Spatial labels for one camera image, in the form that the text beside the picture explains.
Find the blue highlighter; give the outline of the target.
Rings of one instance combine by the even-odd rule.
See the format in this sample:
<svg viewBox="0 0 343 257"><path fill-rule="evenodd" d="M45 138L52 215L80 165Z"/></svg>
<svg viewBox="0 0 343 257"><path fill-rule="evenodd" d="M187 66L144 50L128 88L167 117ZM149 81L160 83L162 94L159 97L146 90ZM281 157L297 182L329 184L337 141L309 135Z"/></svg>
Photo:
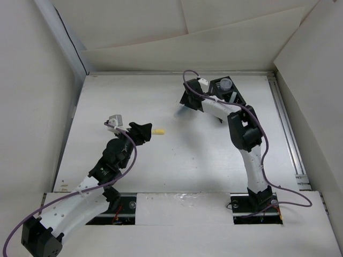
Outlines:
<svg viewBox="0 0 343 257"><path fill-rule="evenodd" d="M181 106L175 113L174 113L174 117L176 118L180 118L185 116L189 111L189 108L186 106Z"/></svg>

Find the black two-slot organizer box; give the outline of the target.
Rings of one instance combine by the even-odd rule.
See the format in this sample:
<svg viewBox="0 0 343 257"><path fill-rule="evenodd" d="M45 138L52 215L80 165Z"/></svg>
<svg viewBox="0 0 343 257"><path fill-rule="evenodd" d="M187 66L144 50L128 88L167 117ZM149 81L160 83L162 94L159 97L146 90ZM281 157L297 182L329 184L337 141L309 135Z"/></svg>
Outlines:
<svg viewBox="0 0 343 257"><path fill-rule="evenodd" d="M216 103L218 102L218 100L229 103L229 99L230 99L232 92L236 91L237 97L235 99L235 103L237 103L239 105L246 105L245 100L241 96L240 92L238 91L238 89L236 88L234 83L233 83L233 86L230 90L228 90L226 92L223 92L220 90L219 83L220 83L221 79L222 78L210 81L210 86L209 86L209 90L208 90L210 97L213 99L216 99L215 100Z"/></svg>

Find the clear jar of paper clips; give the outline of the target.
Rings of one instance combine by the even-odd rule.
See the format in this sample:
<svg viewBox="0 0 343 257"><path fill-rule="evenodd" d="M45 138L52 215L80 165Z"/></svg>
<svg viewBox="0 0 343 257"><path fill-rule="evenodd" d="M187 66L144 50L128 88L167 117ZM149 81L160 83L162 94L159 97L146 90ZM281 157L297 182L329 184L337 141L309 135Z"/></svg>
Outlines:
<svg viewBox="0 0 343 257"><path fill-rule="evenodd" d="M233 86L233 82L229 78L222 78L219 83L219 88L221 91L226 92L230 90Z"/></svg>

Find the green highlighter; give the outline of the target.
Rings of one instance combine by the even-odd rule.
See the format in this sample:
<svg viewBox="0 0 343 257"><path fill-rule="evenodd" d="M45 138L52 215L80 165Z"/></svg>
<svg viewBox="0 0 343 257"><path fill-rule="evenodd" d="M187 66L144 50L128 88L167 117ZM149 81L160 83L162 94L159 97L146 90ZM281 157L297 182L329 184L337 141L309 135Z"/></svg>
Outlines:
<svg viewBox="0 0 343 257"><path fill-rule="evenodd" d="M235 103L236 97L237 97L237 92L233 91L231 96L230 96L229 103Z"/></svg>

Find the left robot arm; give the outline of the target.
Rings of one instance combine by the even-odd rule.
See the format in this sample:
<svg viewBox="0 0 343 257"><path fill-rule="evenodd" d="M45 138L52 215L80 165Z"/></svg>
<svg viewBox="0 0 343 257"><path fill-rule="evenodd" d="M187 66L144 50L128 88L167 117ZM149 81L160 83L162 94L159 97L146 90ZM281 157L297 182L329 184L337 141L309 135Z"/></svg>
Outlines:
<svg viewBox="0 0 343 257"><path fill-rule="evenodd" d="M133 167L137 146L150 141L152 124L130 122L129 128L122 128L109 119L105 125L115 137L94 168L70 194L50 203L50 210L23 223L21 243L32 256L58 256L73 232L97 215L119 208L121 194L113 185Z"/></svg>

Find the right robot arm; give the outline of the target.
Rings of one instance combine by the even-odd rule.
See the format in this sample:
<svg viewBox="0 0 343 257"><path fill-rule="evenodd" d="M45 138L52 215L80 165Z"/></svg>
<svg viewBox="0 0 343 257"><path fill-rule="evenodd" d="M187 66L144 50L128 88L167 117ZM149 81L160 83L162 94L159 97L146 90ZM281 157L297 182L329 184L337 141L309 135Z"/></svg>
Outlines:
<svg viewBox="0 0 343 257"><path fill-rule="evenodd" d="M185 91L180 104L211 114L228 124L233 145L242 155L248 179L248 205L251 212L260 211L271 200L272 190L262 171L263 133L252 106L230 77L212 81L196 78L183 83Z"/></svg>

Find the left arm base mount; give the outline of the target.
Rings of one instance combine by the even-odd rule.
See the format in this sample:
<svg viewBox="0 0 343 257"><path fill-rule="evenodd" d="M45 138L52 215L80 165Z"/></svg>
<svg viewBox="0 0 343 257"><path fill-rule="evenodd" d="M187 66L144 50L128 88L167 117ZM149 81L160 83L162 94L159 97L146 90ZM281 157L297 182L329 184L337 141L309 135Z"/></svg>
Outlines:
<svg viewBox="0 0 343 257"><path fill-rule="evenodd" d="M135 225L137 194L120 193L112 186L103 189L107 209L87 225Z"/></svg>

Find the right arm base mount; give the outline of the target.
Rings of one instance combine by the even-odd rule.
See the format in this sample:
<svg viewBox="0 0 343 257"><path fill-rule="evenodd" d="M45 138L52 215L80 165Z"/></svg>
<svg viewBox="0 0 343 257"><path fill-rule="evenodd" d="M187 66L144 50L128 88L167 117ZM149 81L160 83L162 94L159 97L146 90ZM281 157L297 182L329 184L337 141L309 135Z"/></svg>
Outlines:
<svg viewBox="0 0 343 257"><path fill-rule="evenodd" d="M235 225L283 224L276 193L261 205L255 204L248 193L231 193L227 209L232 211Z"/></svg>

